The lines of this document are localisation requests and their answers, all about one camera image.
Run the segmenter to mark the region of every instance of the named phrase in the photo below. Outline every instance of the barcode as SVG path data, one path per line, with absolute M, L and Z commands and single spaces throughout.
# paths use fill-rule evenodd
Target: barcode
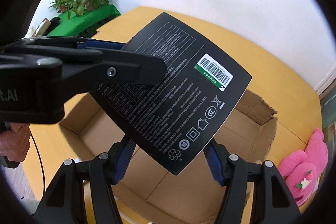
M 207 71 L 212 77 L 217 79 L 224 87 L 226 87 L 233 78 L 231 73 L 229 73 L 208 54 L 205 54 L 197 64 Z

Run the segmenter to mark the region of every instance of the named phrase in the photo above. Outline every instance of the yellow table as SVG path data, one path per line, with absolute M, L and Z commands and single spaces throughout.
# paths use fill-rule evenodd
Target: yellow table
M 100 27 L 93 38 L 126 43 L 161 12 L 163 10 L 138 7 Z M 190 16 L 168 13 L 210 39 L 242 65 L 253 77 L 248 89 L 260 95 L 278 111 L 277 134 L 268 155 L 269 160 L 278 165 L 291 152 L 305 149 L 314 128 L 321 128 L 322 119 L 319 97 L 301 77 L 258 45 L 231 31 Z M 82 96 L 77 95 L 68 101 L 65 105 L 66 112 L 69 112 Z M 31 131 L 41 154 L 48 185 L 62 162 L 66 158 L 76 158 L 76 155 L 63 135 L 58 132 L 57 125 L 32 124 Z M 36 198 L 40 199 L 42 174 L 33 145 L 23 162 L 23 168 Z M 311 199 L 312 197 L 300 207 L 301 211 L 305 210 Z M 121 208 L 121 204 L 118 205 L 128 216 L 134 214 L 127 208 Z M 87 206 L 89 220 L 92 220 L 93 213 L 89 201 Z M 250 198 L 244 210 L 242 223 L 249 223 L 251 206 Z M 134 217 L 139 224 L 147 223 L 141 217 L 132 215 L 132 219 Z

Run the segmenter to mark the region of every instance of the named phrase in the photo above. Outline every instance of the fist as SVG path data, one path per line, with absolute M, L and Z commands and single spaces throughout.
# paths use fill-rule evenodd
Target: fist
M 0 155 L 11 161 L 24 161 L 30 147 L 30 135 L 29 124 L 11 123 L 10 130 L 0 133 Z

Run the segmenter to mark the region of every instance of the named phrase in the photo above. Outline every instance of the wire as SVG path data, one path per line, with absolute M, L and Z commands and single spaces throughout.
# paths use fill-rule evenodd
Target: wire
M 36 142 L 35 142 L 35 139 L 34 139 L 33 135 L 31 135 L 31 138 L 33 139 L 33 142 L 34 142 L 34 145 L 35 145 L 35 148 L 36 148 L 37 155 L 39 156 L 39 159 L 40 159 L 41 170 L 42 170 L 42 176 L 43 176 L 43 194 L 44 194 L 44 193 L 45 193 L 45 176 L 44 176 L 43 164 L 42 164 L 42 160 L 41 160 L 40 152 L 39 152 L 39 150 L 38 150 L 38 148 L 37 148 L 37 145 L 36 145 Z

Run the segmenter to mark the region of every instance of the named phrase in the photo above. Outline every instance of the pink plush toy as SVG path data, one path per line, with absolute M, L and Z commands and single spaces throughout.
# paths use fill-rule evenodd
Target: pink plush toy
M 286 184 L 300 207 L 313 193 L 316 181 L 328 162 L 327 145 L 323 132 L 315 129 L 305 151 L 297 150 L 284 158 L 278 167 Z

